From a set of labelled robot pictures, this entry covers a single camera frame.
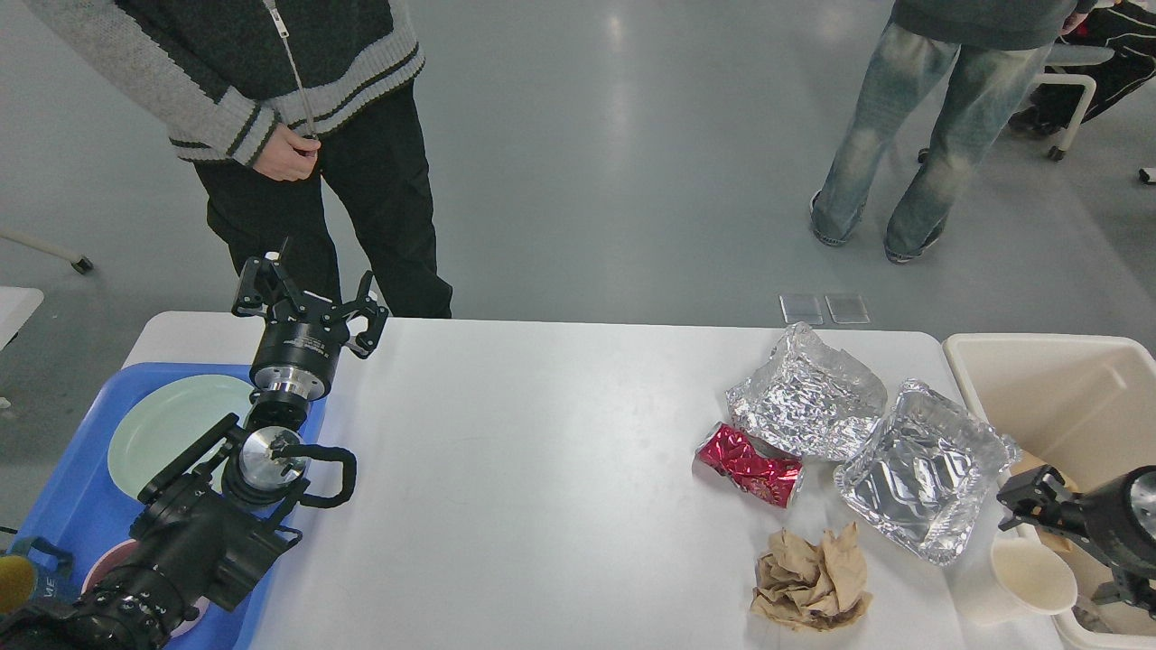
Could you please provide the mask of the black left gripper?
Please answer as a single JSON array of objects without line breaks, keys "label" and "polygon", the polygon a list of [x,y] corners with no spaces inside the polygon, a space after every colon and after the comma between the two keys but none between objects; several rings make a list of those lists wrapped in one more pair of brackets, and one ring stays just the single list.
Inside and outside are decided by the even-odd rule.
[{"label": "black left gripper", "polygon": [[[317,402],[329,396],[342,347],[355,357],[370,357],[380,342],[390,311],[371,291],[371,271],[360,276],[358,293],[350,302],[307,304],[304,291],[281,263],[290,243],[292,239],[286,238],[276,250],[249,256],[242,265],[231,313],[266,322],[249,368],[252,386]],[[329,322],[323,322],[325,316]]]}]

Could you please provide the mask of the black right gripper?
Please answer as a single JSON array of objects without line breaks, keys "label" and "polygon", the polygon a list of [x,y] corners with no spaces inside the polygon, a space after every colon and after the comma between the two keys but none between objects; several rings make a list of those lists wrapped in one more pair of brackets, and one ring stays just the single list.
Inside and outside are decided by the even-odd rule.
[{"label": "black right gripper", "polygon": [[1127,571],[1095,589],[1095,605],[1122,601],[1155,618],[1153,470],[1131,470],[1081,493],[1045,464],[1008,478],[996,501],[1008,511],[998,524],[1001,531],[1029,525],[1050,534],[1077,534],[1102,563]]}]

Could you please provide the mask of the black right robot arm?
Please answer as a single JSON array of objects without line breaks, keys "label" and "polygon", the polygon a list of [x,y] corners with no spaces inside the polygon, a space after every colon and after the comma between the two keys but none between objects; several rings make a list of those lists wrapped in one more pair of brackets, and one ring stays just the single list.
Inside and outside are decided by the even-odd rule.
[{"label": "black right robot arm", "polygon": [[1155,470],[1131,470],[1090,492],[1073,492],[1060,470],[1039,468],[1008,478],[996,494],[1007,517],[998,527],[1031,525],[1076,544],[1110,569],[1094,592],[1096,605],[1122,601],[1155,616]]}]

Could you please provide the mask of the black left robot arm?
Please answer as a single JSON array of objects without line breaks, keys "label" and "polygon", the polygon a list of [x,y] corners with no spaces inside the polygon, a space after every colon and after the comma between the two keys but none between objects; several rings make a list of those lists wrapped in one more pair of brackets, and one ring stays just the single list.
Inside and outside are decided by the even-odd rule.
[{"label": "black left robot arm", "polygon": [[366,359],[388,309],[360,279],[336,303],[292,283],[276,252],[244,264],[238,317],[264,318],[249,367],[247,415],[232,413],[181,450],[139,493],[135,551],[74,600],[38,597],[3,616],[5,649],[161,649],[197,601],[240,604],[277,557],[301,542],[295,507],[344,505],[358,480],[350,450],[309,444],[301,429],[329,396],[339,354]]}]

